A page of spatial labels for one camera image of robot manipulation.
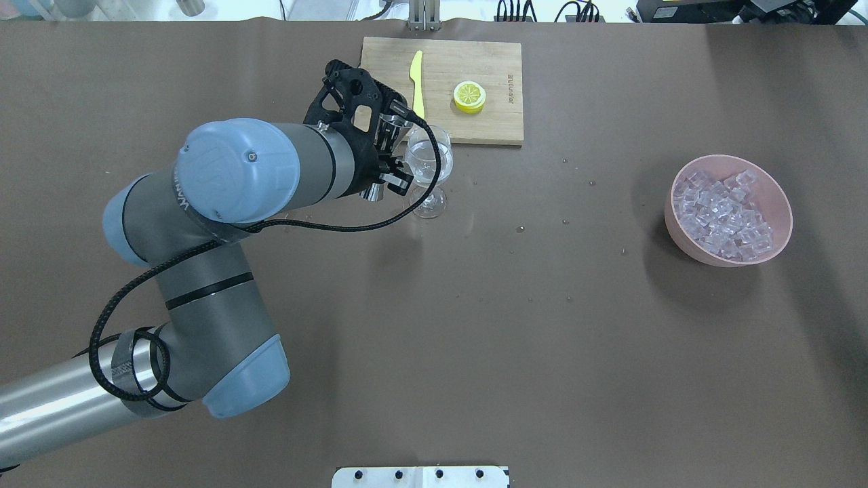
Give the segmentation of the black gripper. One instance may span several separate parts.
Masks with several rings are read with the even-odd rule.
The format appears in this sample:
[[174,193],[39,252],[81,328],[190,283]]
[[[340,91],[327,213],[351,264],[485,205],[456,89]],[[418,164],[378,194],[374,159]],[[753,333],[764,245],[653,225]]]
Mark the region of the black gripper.
[[406,97],[392,87],[375,80],[363,68],[353,67],[341,60],[329,61],[325,66],[322,88],[307,109],[304,124],[313,129],[325,129],[325,138],[339,135],[348,151],[336,157],[336,176],[349,177],[348,182],[335,180],[333,189],[337,197],[349,197],[363,191],[373,183],[378,167],[378,153],[374,145],[379,115],[399,115],[406,121],[416,122],[416,113]]

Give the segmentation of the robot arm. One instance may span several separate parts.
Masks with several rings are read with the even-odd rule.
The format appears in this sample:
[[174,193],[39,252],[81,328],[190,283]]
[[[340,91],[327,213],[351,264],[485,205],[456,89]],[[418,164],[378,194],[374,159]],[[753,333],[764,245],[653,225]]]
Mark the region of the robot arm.
[[424,109],[362,68],[326,65],[302,123],[210,121],[167,169],[106,204],[115,253],[145,271],[124,285],[73,358],[2,387],[2,472],[91,436],[202,402],[217,419],[247,413],[290,381],[280,335],[241,242],[274,226],[365,232],[279,214],[351,195],[405,195],[395,148]]

